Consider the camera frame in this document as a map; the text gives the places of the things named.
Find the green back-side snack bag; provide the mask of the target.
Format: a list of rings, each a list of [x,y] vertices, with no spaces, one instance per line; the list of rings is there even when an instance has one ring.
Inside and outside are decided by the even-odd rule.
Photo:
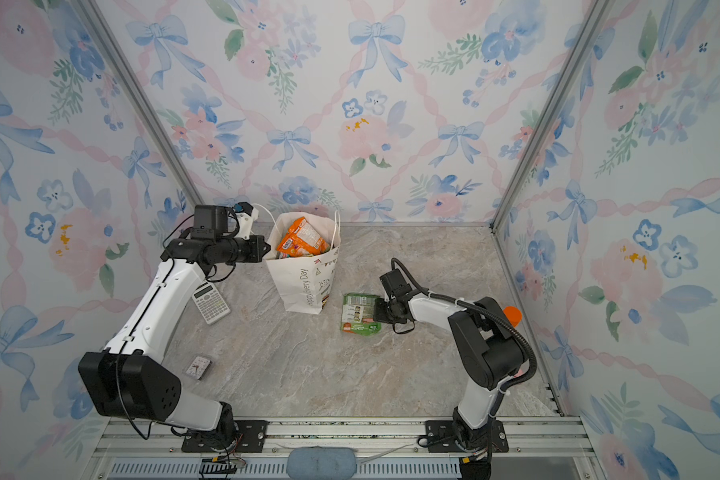
[[[379,296],[371,294],[345,294],[340,321],[341,331],[361,336],[379,333],[382,324],[375,320],[375,305],[379,299]]]

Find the orange Fox's candy bag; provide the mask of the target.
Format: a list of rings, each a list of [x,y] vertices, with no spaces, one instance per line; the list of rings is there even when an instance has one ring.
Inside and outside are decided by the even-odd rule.
[[[330,247],[305,217],[299,217],[288,227],[276,251],[280,258],[311,257],[327,253]]]

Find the white paper gift bag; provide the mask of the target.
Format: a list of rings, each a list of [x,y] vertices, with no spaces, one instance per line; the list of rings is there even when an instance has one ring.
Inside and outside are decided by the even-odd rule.
[[[263,205],[254,203],[270,214]],[[274,217],[273,228],[266,242],[272,247],[264,256],[264,264],[274,281],[285,310],[292,313],[317,315],[327,302],[334,282],[341,245],[341,215],[321,217],[305,212],[286,212]],[[313,256],[279,258],[276,247],[283,240],[291,224],[304,217],[317,234],[328,241],[326,253]]]

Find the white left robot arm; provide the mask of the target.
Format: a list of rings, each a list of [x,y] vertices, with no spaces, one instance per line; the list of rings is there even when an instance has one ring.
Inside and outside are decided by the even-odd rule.
[[[78,364],[97,413],[167,425],[206,448],[232,449],[239,433],[231,406],[185,390],[162,362],[185,307],[214,266],[259,263],[269,250],[261,235],[172,240],[124,326]]]

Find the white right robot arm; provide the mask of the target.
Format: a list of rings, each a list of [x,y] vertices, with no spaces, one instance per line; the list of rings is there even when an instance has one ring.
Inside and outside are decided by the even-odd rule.
[[[451,440],[466,452],[487,452],[496,417],[510,388],[532,379],[538,361],[529,341],[498,302],[469,302],[434,293],[403,266],[380,277],[385,296],[375,301],[378,319],[393,327],[431,324],[451,333],[469,377],[453,412]]]

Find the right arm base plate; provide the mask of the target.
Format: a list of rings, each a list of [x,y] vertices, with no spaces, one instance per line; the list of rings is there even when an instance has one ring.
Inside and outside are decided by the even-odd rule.
[[[471,429],[456,420],[427,420],[424,428],[425,433],[417,442],[430,453],[473,455],[483,450],[490,453],[509,451],[504,425],[497,419],[489,420],[478,429]]]

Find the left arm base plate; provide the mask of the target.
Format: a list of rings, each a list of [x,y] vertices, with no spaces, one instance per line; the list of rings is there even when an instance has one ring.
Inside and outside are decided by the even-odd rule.
[[[184,435],[182,453],[261,453],[269,423],[235,420],[214,431],[190,430]]]

